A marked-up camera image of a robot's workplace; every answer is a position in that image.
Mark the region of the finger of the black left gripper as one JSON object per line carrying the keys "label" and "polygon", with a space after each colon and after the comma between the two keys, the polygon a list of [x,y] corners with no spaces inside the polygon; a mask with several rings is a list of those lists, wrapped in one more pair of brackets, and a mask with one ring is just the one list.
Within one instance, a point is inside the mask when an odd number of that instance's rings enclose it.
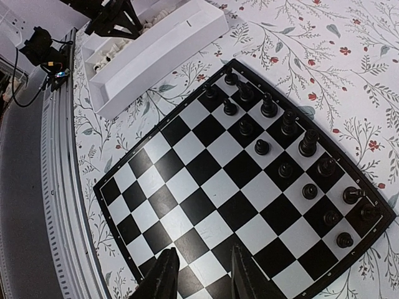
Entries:
{"label": "finger of the black left gripper", "polygon": [[135,40],[140,36],[143,26],[131,1],[109,1],[91,17],[85,33],[100,37],[120,37]]}

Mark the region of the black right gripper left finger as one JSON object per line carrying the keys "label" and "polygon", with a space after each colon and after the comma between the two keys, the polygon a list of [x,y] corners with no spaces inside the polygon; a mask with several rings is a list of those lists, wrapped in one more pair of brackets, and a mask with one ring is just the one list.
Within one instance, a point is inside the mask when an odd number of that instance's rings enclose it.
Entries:
{"label": "black right gripper left finger", "polygon": [[144,281],[133,293],[134,298],[177,298],[180,260],[174,247],[165,249]]}

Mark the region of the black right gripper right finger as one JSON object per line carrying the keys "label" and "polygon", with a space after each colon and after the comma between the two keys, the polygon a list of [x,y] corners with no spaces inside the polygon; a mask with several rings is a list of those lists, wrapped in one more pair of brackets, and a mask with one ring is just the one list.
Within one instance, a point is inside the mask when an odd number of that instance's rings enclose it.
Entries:
{"label": "black right gripper right finger", "polygon": [[251,256],[234,245],[231,256],[232,298],[285,298],[271,281],[262,274]]}

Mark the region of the white plastic tray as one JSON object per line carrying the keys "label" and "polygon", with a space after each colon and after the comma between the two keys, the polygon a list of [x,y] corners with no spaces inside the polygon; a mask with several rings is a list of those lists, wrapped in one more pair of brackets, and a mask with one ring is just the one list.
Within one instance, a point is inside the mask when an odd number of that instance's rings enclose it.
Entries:
{"label": "white plastic tray", "polygon": [[93,66],[99,51],[109,50],[121,38],[92,34],[83,43],[90,103],[95,114],[108,120],[229,30],[223,10],[207,1],[135,1],[133,6],[143,25],[168,7],[176,9],[132,40],[98,73]]}

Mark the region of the black white chessboard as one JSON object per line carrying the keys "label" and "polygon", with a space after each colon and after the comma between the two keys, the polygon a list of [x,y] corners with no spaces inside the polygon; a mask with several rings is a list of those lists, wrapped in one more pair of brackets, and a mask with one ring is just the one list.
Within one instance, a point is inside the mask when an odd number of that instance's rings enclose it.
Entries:
{"label": "black white chessboard", "polygon": [[[240,99],[237,85],[224,81],[232,68],[238,81],[250,86],[254,99]],[[359,290],[337,279],[357,269],[379,281],[380,262],[388,274],[398,273],[398,253],[385,255],[373,244],[386,235],[394,210],[352,160],[297,106],[237,60],[231,60],[206,83],[218,90],[206,98],[204,84],[180,103],[94,186],[105,220],[134,279],[141,283],[165,249],[174,247],[180,260],[178,298],[230,296],[231,256],[240,246],[285,298],[360,298]],[[277,115],[261,113],[263,95],[272,95]],[[238,112],[227,116],[223,100]],[[286,110],[296,113],[297,131],[281,131]],[[252,123],[252,136],[242,136],[239,122]],[[311,157],[299,153],[305,132],[319,134]],[[270,145],[268,154],[254,150],[258,139]],[[333,175],[323,177],[317,164],[334,158]],[[289,179],[278,175],[290,163]],[[306,184],[318,194],[307,200]],[[367,191],[346,204],[343,191],[353,186]],[[361,208],[380,208],[380,217],[361,218]],[[333,210],[340,221],[333,227],[323,216]],[[336,237],[348,232],[353,246],[340,248]]]}

